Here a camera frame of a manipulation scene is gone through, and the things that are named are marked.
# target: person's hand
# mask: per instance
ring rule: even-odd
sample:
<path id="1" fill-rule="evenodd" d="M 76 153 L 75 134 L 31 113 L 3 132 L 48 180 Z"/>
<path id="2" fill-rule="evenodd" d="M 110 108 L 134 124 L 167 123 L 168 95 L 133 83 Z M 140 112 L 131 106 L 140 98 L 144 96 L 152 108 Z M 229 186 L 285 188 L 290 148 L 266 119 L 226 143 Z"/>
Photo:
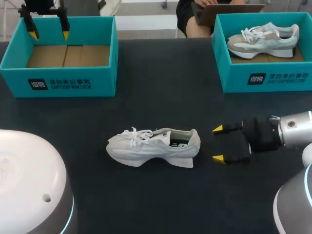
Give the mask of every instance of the person's hand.
<path id="1" fill-rule="evenodd" d="M 205 7 L 210 4 L 218 4 L 217 0 L 195 0 L 195 2 L 201 7 Z"/>
<path id="2" fill-rule="evenodd" d="M 243 5 L 243 4 L 245 4 L 245 0 L 232 0 L 230 2 L 230 4 L 232 4 L 232 5 Z"/>

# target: dark tabletop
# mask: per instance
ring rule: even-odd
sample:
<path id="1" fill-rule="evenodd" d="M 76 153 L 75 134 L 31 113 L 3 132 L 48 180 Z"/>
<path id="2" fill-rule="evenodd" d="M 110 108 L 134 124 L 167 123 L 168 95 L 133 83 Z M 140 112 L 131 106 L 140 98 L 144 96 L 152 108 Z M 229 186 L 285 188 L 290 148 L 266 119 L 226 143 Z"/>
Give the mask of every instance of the dark tabletop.
<path id="1" fill-rule="evenodd" d="M 7 44 L 0 44 L 0 60 Z M 302 168 L 301 152 L 254 155 L 249 165 L 218 164 L 231 149 L 211 130 L 260 113 L 307 111 L 312 93 L 224 94 L 211 41 L 120 41 L 117 93 L 110 98 L 15 99 L 0 77 L 0 129 L 36 134 L 61 154 L 79 215 L 79 234 L 276 234 L 273 200 Z M 107 139 L 131 130 L 197 129 L 194 168 L 112 160 Z"/>

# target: brown cardboard bottom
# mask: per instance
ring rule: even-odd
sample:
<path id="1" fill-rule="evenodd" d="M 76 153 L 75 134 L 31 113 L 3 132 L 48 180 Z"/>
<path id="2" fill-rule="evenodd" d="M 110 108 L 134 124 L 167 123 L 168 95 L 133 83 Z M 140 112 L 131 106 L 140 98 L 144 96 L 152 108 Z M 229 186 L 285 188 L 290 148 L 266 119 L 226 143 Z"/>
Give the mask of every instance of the brown cardboard bottom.
<path id="1" fill-rule="evenodd" d="M 109 45 L 36 45 L 27 67 L 108 66 L 109 53 Z"/>
<path id="2" fill-rule="evenodd" d="M 263 62 L 304 62 L 304 58 L 299 50 L 299 47 L 296 47 L 296 53 L 292 58 L 279 58 L 274 57 L 269 54 L 259 54 L 255 56 L 253 59 L 241 59 L 231 56 L 231 61 L 233 64 L 235 63 L 263 63 Z"/>

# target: gray sneaker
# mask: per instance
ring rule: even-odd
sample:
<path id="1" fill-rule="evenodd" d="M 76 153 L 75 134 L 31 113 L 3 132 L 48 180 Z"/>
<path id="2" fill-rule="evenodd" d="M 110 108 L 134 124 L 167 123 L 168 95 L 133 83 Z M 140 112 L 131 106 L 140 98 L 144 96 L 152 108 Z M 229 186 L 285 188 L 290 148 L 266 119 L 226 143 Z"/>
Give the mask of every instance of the gray sneaker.
<path id="1" fill-rule="evenodd" d="M 229 37 L 230 53 L 243 59 L 252 59 L 260 53 L 276 57 L 292 58 L 299 40 L 299 26 L 276 27 L 272 23 L 241 30 L 241 34 Z"/>
<path id="2" fill-rule="evenodd" d="M 193 157 L 200 148 L 200 138 L 195 129 L 181 131 L 163 128 L 132 132 L 125 130 L 109 140 L 107 153 L 117 162 L 139 167 L 154 157 L 163 158 L 178 167 L 193 167 Z"/>

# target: blue light ring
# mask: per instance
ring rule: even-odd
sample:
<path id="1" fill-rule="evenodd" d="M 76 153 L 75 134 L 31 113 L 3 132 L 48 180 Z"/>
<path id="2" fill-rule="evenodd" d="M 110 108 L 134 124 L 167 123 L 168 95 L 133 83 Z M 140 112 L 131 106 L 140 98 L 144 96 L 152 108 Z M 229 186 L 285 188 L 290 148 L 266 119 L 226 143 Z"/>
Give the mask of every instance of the blue light ring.
<path id="1" fill-rule="evenodd" d="M 304 173 L 304 188 L 306 190 L 306 194 L 307 194 L 307 198 L 309 200 L 309 203 L 312 207 L 312 198 L 311 198 L 309 187 L 308 187 L 308 172 L 309 172 L 310 167 L 311 167 L 311 164 L 307 167 L 306 172 Z"/>
<path id="2" fill-rule="evenodd" d="M 72 211 L 70 212 L 70 216 L 69 216 L 69 218 L 68 218 L 68 221 L 67 221 L 67 223 L 66 223 L 66 225 L 65 225 L 65 227 L 64 227 L 64 229 L 63 229 L 63 231 L 61 231 L 61 233 L 60 233 L 60 234 L 63 234 L 63 233 L 65 232 L 66 228 L 68 227 L 68 224 L 69 224 L 70 220 L 72 219 L 73 212 L 74 212 L 74 196 L 73 196 L 73 206 L 72 206 Z"/>

